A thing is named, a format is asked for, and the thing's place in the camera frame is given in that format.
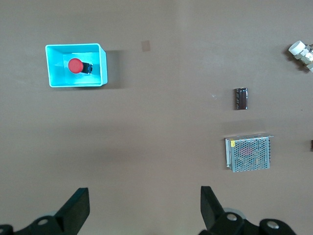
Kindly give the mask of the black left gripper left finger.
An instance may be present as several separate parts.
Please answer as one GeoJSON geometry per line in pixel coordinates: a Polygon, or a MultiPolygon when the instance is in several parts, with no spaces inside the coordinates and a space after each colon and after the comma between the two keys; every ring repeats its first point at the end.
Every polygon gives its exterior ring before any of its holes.
{"type": "Polygon", "coordinates": [[[79,188],[53,216],[37,218],[16,235],[76,235],[90,213],[89,189],[79,188]]]}

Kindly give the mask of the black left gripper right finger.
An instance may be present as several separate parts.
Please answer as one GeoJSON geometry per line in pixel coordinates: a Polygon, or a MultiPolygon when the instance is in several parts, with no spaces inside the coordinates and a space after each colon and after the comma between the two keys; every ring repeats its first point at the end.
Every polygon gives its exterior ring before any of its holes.
{"type": "Polygon", "coordinates": [[[201,215],[206,230],[201,235],[258,235],[259,227],[238,213],[225,211],[210,186],[201,187],[201,215]]]}

